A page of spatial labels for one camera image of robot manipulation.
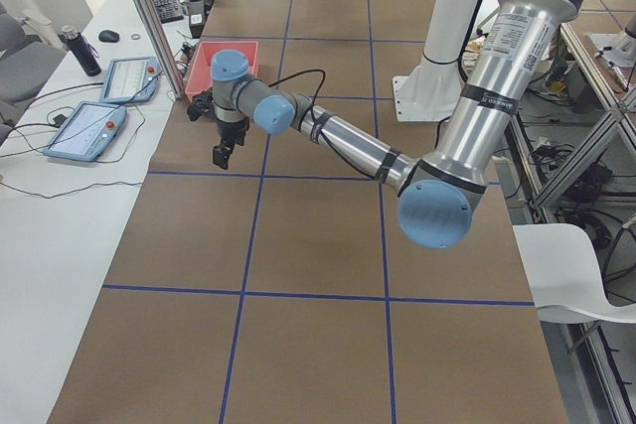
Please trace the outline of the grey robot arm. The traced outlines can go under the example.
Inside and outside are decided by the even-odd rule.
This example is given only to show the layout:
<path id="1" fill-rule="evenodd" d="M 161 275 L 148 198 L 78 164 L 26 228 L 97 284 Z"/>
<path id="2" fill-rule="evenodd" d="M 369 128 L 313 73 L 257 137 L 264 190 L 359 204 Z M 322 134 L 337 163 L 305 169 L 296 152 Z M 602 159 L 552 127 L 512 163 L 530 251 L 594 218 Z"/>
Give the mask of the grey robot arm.
<path id="1" fill-rule="evenodd" d="M 397 221 L 413 242 L 441 249 L 467 234 L 486 190 L 495 145 L 558 28 L 583 0 L 498 0 L 499 11 L 472 72 L 461 76 L 463 45 L 479 0 L 435 0 L 420 64 L 394 80 L 400 121 L 445 120 L 433 150 L 410 159 L 319 108 L 301 94 L 277 92 L 253 75 L 236 50 L 211 62 L 213 111 L 223 132 L 253 123 L 271 135 L 289 128 L 397 192 Z"/>

